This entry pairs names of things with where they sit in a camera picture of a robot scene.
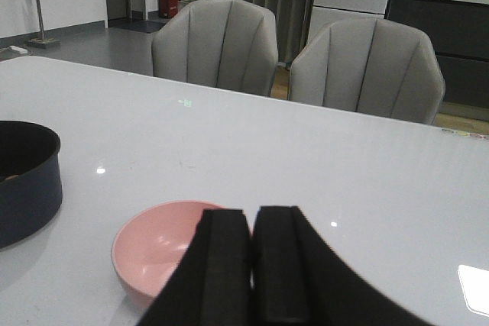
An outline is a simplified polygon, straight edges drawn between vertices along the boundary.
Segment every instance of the pink bowl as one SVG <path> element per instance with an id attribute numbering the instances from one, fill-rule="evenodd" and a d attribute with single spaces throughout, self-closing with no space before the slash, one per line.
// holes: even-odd
<path id="1" fill-rule="evenodd" d="M 178 266 L 210 202 L 163 203 L 133 217 L 112 245 L 115 272 L 133 303 L 146 309 Z"/>

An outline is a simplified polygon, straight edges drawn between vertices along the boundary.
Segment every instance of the table surface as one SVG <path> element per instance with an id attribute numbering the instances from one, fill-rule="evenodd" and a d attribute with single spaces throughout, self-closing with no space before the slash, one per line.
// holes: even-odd
<path id="1" fill-rule="evenodd" d="M 458 276 L 489 270 L 484 137 L 34 56 L 0 63 L 0 119 L 60 135 L 64 193 L 52 222 L 0 250 L 2 324 L 135 324 L 113 238 L 177 199 L 242 208 L 250 225 L 262 205 L 298 205 L 404 308 L 489 323 Z"/>

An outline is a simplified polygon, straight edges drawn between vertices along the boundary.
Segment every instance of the dark cabinet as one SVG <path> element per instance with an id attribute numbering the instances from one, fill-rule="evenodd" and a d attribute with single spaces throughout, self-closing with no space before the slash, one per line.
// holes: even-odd
<path id="1" fill-rule="evenodd" d="M 489 108 L 489 5 L 390 0 L 387 19 L 425 31 L 445 78 L 445 101 Z"/>

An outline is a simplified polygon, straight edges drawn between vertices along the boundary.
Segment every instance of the gray chair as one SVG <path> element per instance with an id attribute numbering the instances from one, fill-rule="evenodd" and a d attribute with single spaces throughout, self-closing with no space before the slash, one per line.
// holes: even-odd
<path id="1" fill-rule="evenodd" d="M 291 101 L 431 124 L 445 82 L 428 36 L 384 19 L 324 26 L 290 67 Z"/>
<path id="2" fill-rule="evenodd" d="M 275 16 L 242 0 L 198 0 L 156 33 L 151 52 L 154 76 L 269 96 Z"/>

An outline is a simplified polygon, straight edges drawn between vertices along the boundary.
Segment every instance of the black pot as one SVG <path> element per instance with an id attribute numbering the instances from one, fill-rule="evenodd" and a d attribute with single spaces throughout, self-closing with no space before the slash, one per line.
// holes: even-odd
<path id="1" fill-rule="evenodd" d="M 60 137 L 47 127 L 0 121 L 0 248 L 41 229 L 63 199 Z"/>

